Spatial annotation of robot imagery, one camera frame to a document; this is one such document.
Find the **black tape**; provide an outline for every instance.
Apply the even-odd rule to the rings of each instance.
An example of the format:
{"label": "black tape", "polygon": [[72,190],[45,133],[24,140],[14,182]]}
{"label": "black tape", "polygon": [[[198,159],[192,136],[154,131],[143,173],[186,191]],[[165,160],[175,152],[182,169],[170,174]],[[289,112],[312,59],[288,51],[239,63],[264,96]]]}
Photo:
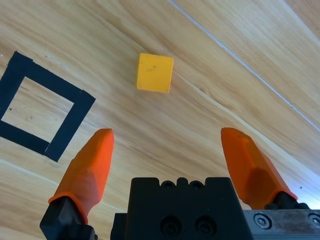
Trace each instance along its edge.
{"label": "black tape", "polygon": [[78,100],[72,106],[58,132],[55,134],[49,147],[45,151],[45,156],[58,161],[95,100],[96,99],[93,96],[84,90],[80,93]]}
{"label": "black tape", "polygon": [[[1,121],[24,77],[74,103],[51,143]],[[45,155],[57,162],[95,100],[86,91],[56,76],[34,63],[32,59],[16,51],[0,81],[0,137]]]}

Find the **screw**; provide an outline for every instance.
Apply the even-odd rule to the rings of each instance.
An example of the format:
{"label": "screw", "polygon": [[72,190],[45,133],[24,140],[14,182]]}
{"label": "screw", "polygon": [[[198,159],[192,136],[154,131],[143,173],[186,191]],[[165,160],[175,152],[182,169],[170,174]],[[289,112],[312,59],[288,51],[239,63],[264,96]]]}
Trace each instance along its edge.
{"label": "screw", "polygon": [[205,237],[211,237],[216,233],[216,223],[209,216],[201,216],[195,222],[196,230]]}
{"label": "screw", "polygon": [[264,214],[256,214],[253,217],[255,224],[259,226],[259,228],[262,229],[269,229],[271,228],[271,220]]}
{"label": "screw", "polygon": [[315,225],[316,228],[320,229],[320,215],[316,213],[309,214],[309,219]]}

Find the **yellow cube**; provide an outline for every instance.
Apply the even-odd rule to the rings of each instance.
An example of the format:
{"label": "yellow cube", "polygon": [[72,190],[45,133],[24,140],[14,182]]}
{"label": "yellow cube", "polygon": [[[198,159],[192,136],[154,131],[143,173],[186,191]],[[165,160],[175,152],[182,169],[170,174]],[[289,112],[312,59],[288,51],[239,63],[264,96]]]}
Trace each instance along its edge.
{"label": "yellow cube", "polygon": [[174,59],[141,53],[136,86],[138,89],[168,93],[170,90]]}

